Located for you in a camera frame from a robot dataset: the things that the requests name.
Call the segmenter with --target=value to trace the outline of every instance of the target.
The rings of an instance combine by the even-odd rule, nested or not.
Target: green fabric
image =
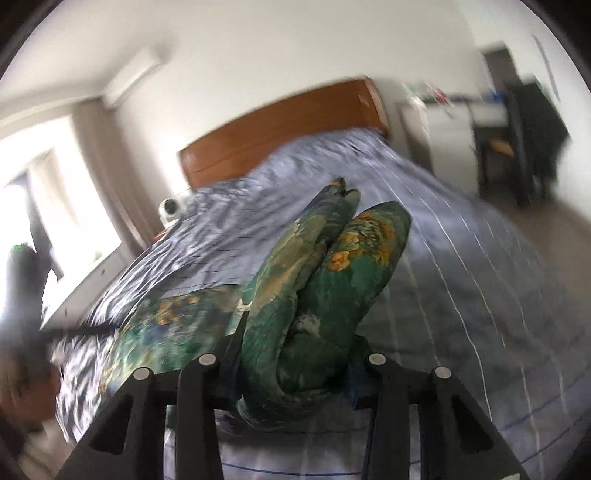
[[[343,180],[326,187],[245,288],[238,410],[248,423],[305,417],[335,390],[357,324],[394,272],[410,217],[388,202],[349,223],[358,199]]]
[[[211,352],[225,334],[242,287],[221,285],[144,300],[111,347],[99,389],[117,390],[136,368],[176,370]]]

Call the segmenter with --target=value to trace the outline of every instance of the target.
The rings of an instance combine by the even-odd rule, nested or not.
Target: folded garment
[[[339,388],[355,329],[394,272],[410,216],[387,202],[351,220],[358,201],[342,179],[324,188],[243,292],[238,410],[253,426],[308,416]]]

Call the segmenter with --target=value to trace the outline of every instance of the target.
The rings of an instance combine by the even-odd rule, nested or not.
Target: brown headboard
[[[180,161],[189,185],[196,189],[245,175],[290,140],[354,127],[373,127],[388,135],[384,106],[367,77],[259,108],[195,140],[180,151]]]

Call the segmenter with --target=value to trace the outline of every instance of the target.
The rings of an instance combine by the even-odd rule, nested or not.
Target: silver bolt
[[[372,353],[369,356],[369,363],[372,365],[383,365],[386,363],[386,357],[381,353]]]
[[[451,378],[452,371],[449,370],[448,367],[437,367],[435,369],[435,374],[437,375],[438,378],[442,378],[443,380],[447,380],[448,378]]]
[[[150,371],[146,367],[141,367],[135,370],[134,378],[136,380],[145,380],[150,376]]]
[[[216,362],[217,358],[213,353],[204,353],[202,356],[199,357],[199,363],[202,364],[204,367],[208,365],[213,365]]]

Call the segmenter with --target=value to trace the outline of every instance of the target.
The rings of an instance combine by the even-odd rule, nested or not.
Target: mattress
[[[402,366],[449,367],[532,479],[553,478],[589,425],[591,335],[531,244],[494,208],[402,158],[368,129],[302,137],[247,176],[194,193],[183,219],[139,257],[86,323],[113,334],[65,339],[58,417],[78,440],[104,398],[98,381],[116,329],[146,296],[176,296],[254,275],[324,185],[344,177],[359,211],[399,201],[413,217],[404,255],[357,333]],[[420,457],[411,422],[411,477]],[[357,478],[369,417],[337,397],[280,432],[220,440],[226,479]],[[174,434],[165,476],[174,477]]]

